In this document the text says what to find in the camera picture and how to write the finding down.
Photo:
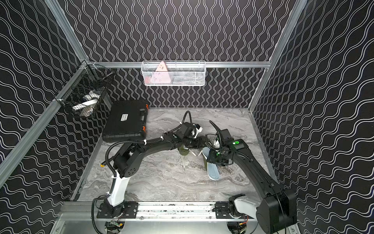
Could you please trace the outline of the green shoe one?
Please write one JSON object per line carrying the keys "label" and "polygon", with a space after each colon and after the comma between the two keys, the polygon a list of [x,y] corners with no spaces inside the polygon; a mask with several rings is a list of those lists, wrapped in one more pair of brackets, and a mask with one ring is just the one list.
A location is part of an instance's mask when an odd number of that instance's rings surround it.
{"label": "green shoe one", "polygon": [[218,166],[214,163],[210,163],[207,160],[207,155],[203,152],[204,162],[206,165],[206,170],[209,174],[220,174]]}
{"label": "green shoe one", "polygon": [[189,148],[185,148],[184,146],[180,146],[177,149],[181,156],[187,156],[190,152]]}

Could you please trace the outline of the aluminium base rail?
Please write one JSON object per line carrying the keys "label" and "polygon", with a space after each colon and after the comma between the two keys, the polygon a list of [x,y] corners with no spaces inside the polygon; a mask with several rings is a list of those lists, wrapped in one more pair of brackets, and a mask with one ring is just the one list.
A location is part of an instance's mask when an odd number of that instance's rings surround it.
{"label": "aluminium base rail", "polygon": [[113,208],[99,202],[66,202],[59,217],[69,221],[241,221],[274,215],[277,208],[261,206],[245,196],[218,202],[124,202]]}

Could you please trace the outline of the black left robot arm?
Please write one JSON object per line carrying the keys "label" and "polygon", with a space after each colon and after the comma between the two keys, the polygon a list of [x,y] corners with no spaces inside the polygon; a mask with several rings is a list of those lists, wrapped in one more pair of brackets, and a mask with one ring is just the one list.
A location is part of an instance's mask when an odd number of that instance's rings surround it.
{"label": "black left robot arm", "polygon": [[107,150],[101,166],[108,166],[113,173],[111,189],[102,199],[99,210],[103,217],[120,216],[125,209],[124,196],[130,178],[138,172],[142,160],[150,155],[174,149],[196,149],[205,145],[205,140],[198,136],[203,128],[190,122],[165,132],[161,137],[143,141],[120,141]]}

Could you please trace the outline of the white items in black basket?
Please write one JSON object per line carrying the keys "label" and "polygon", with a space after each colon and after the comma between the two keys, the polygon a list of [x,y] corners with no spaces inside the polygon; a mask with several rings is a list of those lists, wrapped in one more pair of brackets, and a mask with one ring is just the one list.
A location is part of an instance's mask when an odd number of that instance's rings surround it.
{"label": "white items in black basket", "polygon": [[81,117],[89,117],[93,114],[94,107],[96,106],[100,95],[94,91],[90,91],[83,97],[83,101],[72,107],[73,111],[78,111]]}

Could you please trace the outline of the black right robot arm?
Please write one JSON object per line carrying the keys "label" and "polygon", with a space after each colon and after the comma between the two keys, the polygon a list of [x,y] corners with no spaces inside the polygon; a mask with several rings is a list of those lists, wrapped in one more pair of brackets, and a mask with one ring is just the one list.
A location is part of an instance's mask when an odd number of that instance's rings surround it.
{"label": "black right robot arm", "polygon": [[210,149],[207,162],[219,166],[236,164],[254,186],[260,201],[244,194],[230,197],[228,209],[233,217],[247,215],[257,220],[266,234],[285,230],[297,222],[297,196],[280,186],[253,156],[242,139],[234,139],[227,129],[219,130],[214,141],[206,135]]}

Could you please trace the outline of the pink triangle card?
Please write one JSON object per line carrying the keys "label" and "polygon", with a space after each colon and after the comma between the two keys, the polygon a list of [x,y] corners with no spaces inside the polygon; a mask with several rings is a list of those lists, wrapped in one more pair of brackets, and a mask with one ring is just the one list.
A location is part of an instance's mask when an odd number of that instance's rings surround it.
{"label": "pink triangle card", "polygon": [[161,61],[150,78],[151,84],[170,84],[171,78],[164,61]]}

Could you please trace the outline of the black tool case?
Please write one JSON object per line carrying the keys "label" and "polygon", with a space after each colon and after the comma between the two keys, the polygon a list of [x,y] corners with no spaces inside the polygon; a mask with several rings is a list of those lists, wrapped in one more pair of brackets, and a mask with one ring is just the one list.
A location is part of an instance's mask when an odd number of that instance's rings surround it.
{"label": "black tool case", "polygon": [[102,132],[105,142],[144,140],[149,103],[140,100],[119,100],[113,103]]}

